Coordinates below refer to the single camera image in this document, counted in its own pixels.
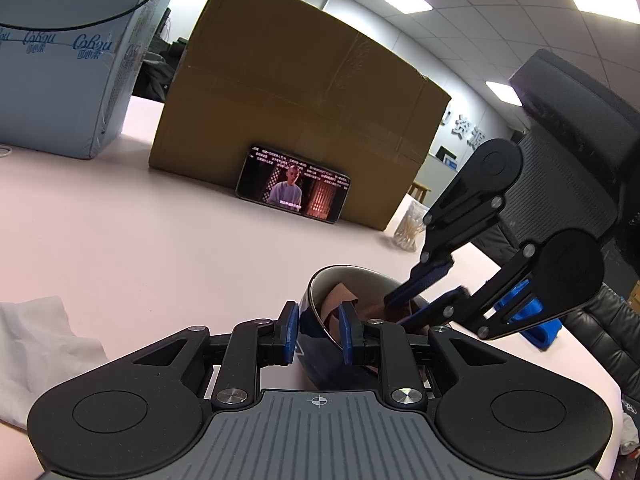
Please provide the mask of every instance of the pink table surface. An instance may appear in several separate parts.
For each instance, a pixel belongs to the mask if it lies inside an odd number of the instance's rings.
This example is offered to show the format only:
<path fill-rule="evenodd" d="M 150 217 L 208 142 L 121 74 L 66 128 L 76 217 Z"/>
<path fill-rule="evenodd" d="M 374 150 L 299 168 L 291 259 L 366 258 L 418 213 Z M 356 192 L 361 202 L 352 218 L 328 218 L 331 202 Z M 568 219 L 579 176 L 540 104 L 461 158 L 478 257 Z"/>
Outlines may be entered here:
<path fill-rule="evenodd" d="M 161 113 L 161 104 L 132 98 L 123 136 L 94 160 L 21 149 L 0 158 L 0 301 L 60 296 L 74 332 L 98 338 L 115 359 L 186 326 L 225 333 L 247 319 L 275 318 L 324 266 L 408 276 L 417 255 L 390 244 L 408 197 L 385 233 L 238 200 L 229 190 L 148 168 Z M 460 284 L 473 292 L 497 270 L 470 244 L 454 258 L 427 299 Z M 614 431 L 597 471 L 609 478 L 622 409 L 620 389 L 606 371 L 564 329 L 546 352 L 520 335 L 492 344 L 605 400 Z M 306 384 L 296 363 L 262 374 L 265 388 Z M 24 433 L 0 424 L 0 442 L 0 480 L 40 474 Z"/>

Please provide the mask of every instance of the wooden stool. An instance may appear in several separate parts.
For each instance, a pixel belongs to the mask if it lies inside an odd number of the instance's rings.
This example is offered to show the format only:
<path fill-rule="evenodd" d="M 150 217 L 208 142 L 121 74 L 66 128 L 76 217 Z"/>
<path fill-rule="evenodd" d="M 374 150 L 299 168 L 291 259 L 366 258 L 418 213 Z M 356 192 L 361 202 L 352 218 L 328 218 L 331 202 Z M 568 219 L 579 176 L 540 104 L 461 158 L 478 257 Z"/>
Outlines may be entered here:
<path fill-rule="evenodd" d="M 411 187 L 409 188 L 409 195 L 414 197 L 418 202 L 422 204 L 424 203 L 424 199 L 427 197 L 427 193 L 430 191 L 431 189 L 429 189 L 428 187 L 423 186 L 422 184 L 418 184 L 417 182 L 414 182 L 413 184 L 411 184 Z"/>

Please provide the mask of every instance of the wall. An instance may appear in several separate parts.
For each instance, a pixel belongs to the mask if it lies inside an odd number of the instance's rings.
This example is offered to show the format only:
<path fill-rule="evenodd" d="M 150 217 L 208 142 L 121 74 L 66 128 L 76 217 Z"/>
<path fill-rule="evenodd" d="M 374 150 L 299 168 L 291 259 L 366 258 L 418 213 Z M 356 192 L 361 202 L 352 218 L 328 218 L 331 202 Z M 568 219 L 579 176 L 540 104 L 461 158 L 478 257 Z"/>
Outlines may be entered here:
<path fill-rule="evenodd" d="M 179 36 L 188 38 L 207 0 L 172 0 L 170 7 L 170 41 Z M 455 119 L 464 115 L 474 126 L 478 126 L 490 138 L 511 138 L 511 129 L 504 119 L 491 108 L 469 85 L 460 79 L 448 66 L 428 52 L 412 38 L 401 32 L 393 24 L 361 6 L 354 0 L 304 0 L 311 5 L 343 20 L 363 34 L 392 50 L 399 57 L 414 66 L 421 74 L 451 95 L 451 118 L 441 126 L 431 145 L 430 153 L 435 155 L 444 146 L 457 156 L 462 166 L 473 153 L 466 139 L 452 134 Z M 416 180 L 433 189 L 429 200 L 435 200 L 448 186 L 455 172 L 434 157 L 428 157 L 420 168 Z"/>

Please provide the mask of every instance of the video on phone screen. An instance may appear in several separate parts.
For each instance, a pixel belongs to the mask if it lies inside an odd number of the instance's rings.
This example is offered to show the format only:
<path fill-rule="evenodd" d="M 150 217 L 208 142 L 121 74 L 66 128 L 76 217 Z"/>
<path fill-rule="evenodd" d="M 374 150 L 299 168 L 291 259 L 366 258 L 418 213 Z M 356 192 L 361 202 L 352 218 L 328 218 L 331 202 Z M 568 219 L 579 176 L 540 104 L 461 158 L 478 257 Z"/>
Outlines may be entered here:
<path fill-rule="evenodd" d="M 308 162 L 253 146 L 238 181 L 238 195 L 286 211 L 335 222 L 350 181 Z"/>

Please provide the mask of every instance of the brown cloth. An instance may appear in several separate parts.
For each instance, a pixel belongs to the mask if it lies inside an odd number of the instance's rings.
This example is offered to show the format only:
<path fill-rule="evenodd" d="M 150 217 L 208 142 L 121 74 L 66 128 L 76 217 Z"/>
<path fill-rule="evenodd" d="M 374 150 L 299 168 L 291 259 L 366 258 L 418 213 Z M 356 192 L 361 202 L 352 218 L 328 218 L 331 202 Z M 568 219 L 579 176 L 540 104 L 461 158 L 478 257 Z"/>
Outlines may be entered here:
<path fill-rule="evenodd" d="M 338 307 L 343 301 L 353 301 L 358 318 L 362 321 L 369 319 L 383 319 L 397 323 L 419 310 L 419 307 L 411 300 L 401 308 L 387 310 L 385 304 L 380 301 L 374 304 L 359 303 L 358 298 L 343 284 L 338 283 L 329 292 L 322 302 L 320 308 L 320 319 L 324 326 L 334 338 L 334 341 L 340 344 L 340 325 L 338 324 Z M 426 329 L 416 332 L 418 334 L 426 334 Z"/>

